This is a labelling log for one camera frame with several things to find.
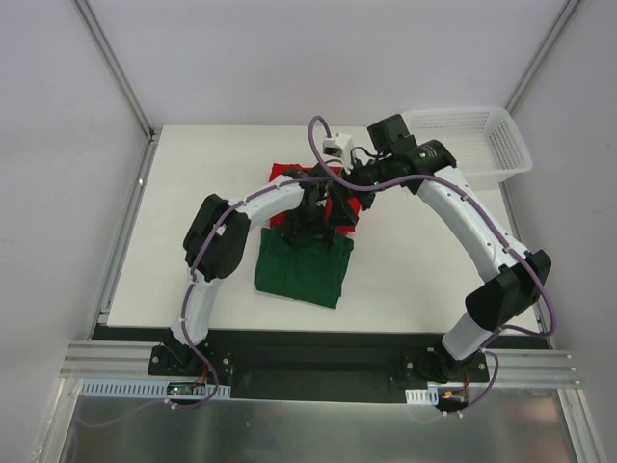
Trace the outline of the red t shirt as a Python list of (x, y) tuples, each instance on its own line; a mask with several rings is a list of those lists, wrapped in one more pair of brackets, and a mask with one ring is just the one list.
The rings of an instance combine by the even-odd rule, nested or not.
[[(301, 182), (305, 182), (304, 179), (294, 179), (283, 174), (283, 171), (288, 168), (300, 168), (308, 171), (313, 167), (301, 166), (300, 164), (282, 164), (282, 163), (274, 163), (270, 172), (270, 182), (274, 185), (274, 190), (271, 192), (273, 195), (273, 200), (270, 200), (270, 203), (274, 205), (274, 209), (277, 211), (276, 214), (271, 214), (268, 217), (268, 226), (273, 228), (281, 228), (284, 222), (284, 214), (286, 211), (290, 209), (296, 208), (302, 198), (303, 198), (303, 189), (300, 186)], [(330, 186), (334, 185), (334, 182), (329, 179), (327, 191), (328, 191), (328, 199), (326, 202), (326, 218), (328, 219), (328, 223), (330, 224), (330, 212), (331, 212), (331, 199), (330, 199)], [(357, 199), (349, 200), (350, 206), (354, 208), (354, 210), (360, 215), (361, 211), (361, 202)], [(356, 227), (335, 227), (335, 232), (341, 235), (348, 235), (349, 233), (355, 232)]]

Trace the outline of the green t shirt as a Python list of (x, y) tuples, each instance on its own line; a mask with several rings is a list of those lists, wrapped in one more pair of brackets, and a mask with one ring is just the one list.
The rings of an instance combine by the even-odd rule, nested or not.
[(334, 310), (354, 247), (351, 238), (340, 234), (332, 245), (309, 238), (294, 247), (284, 239), (281, 228), (263, 228), (255, 289)]

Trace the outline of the white plastic basket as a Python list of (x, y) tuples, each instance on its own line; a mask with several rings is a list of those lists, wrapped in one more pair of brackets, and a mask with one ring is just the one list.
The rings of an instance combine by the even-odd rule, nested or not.
[(501, 107), (410, 110), (402, 117), (419, 143), (436, 139), (453, 154), (473, 189), (494, 189), (532, 168), (521, 132)]

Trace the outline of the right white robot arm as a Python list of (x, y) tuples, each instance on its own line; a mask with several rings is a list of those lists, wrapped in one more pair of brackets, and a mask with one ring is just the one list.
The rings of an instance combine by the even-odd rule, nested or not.
[(551, 260), (543, 250), (530, 251), (487, 210), (465, 177), (452, 148), (439, 139), (419, 142), (400, 114), (367, 129), (374, 147), (367, 162), (358, 159), (350, 135), (325, 131), (310, 148), (333, 186), (370, 207), (377, 194), (407, 189), (445, 223), (469, 255), (480, 287), (465, 298), (465, 311), (443, 334), (426, 365), (453, 381), (468, 369), (511, 319), (546, 298)]

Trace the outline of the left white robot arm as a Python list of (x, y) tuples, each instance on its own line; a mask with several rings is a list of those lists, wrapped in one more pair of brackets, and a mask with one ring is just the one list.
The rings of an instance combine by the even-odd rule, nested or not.
[(171, 364), (185, 375), (198, 372), (204, 353), (197, 345), (208, 333), (208, 322), (219, 289), (244, 257), (250, 232), (282, 213), (280, 235), (292, 247), (313, 240), (331, 243), (335, 230), (324, 218), (330, 178), (321, 169), (289, 168), (245, 196), (204, 199), (183, 240), (188, 265), (187, 287), (176, 321), (163, 346)]

